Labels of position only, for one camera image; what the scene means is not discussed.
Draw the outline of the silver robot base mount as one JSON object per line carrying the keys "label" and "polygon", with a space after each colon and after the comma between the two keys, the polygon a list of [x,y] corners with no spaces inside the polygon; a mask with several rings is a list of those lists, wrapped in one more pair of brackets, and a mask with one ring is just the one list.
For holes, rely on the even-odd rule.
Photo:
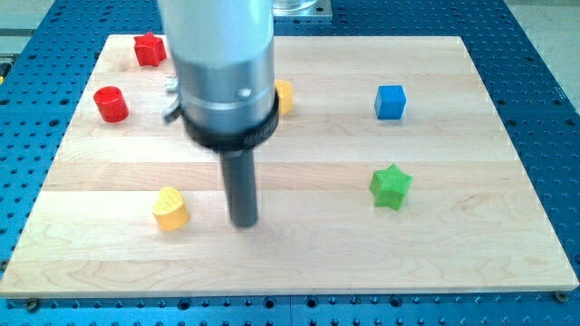
{"label": "silver robot base mount", "polygon": [[330,21],[333,17],[331,0],[275,0],[274,18],[281,21]]}

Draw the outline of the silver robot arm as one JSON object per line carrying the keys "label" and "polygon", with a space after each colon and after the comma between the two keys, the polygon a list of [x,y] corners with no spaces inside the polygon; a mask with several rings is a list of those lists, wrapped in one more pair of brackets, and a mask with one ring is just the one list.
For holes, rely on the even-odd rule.
{"label": "silver robot arm", "polygon": [[253,149],[278,124],[270,1],[159,2],[188,135],[220,156],[230,220],[258,219]]}

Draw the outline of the black clamp ring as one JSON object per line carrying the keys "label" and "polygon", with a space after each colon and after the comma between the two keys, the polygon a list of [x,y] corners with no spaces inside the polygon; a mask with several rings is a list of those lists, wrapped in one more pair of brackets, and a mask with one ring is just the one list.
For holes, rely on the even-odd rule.
{"label": "black clamp ring", "polygon": [[187,134],[205,148],[216,152],[239,151],[252,149],[274,134],[279,121],[278,107],[279,97],[277,91],[275,91],[274,104],[266,118],[254,127],[237,133],[205,129],[196,124],[183,112],[179,96],[162,112],[162,117],[165,124],[170,124],[174,120],[182,118]]}

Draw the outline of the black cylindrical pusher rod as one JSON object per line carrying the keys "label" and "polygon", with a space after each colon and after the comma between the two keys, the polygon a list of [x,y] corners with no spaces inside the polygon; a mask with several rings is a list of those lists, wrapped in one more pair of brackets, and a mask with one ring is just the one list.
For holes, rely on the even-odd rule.
{"label": "black cylindrical pusher rod", "polygon": [[258,220],[256,175],[252,149],[220,154],[230,220],[236,227],[251,227]]}

